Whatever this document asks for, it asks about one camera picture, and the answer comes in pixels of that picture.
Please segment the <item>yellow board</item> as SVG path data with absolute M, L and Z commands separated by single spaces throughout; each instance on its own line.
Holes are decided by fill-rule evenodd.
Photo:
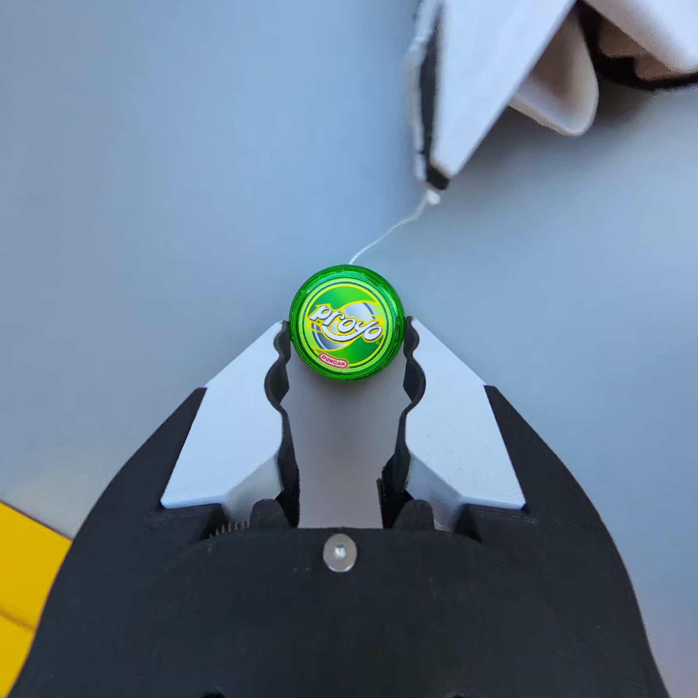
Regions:
M 1 503 L 1 696 L 26 661 L 49 592 L 72 545 L 53 529 Z

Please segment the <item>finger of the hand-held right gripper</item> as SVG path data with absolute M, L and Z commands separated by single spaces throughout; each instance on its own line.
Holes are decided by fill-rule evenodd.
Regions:
M 445 190 L 560 28 L 573 1 L 420 1 L 417 179 Z

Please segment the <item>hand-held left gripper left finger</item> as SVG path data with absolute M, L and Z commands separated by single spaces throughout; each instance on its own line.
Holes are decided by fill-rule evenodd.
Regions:
M 276 322 L 205 386 L 204 397 L 161 496 L 164 508 L 220 504 L 249 520 L 257 501 L 279 503 L 291 527 L 300 519 L 300 473 L 288 392 L 290 331 Z

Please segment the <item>green yoyo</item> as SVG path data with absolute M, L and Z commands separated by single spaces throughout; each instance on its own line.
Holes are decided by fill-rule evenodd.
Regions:
M 328 379 L 358 381 L 376 376 L 397 356 L 406 314 L 397 291 L 377 272 L 335 265 L 300 286 L 289 327 L 307 366 Z

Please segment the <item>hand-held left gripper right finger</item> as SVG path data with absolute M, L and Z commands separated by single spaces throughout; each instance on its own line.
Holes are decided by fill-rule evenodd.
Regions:
M 414 317 L 406 319 L 401 413 L 394 454 L 378 483 L 384 528 L 408 501 L 426 501 L 437 527 L 463 508 L 523 510 L 526 499 L 484 381 Z

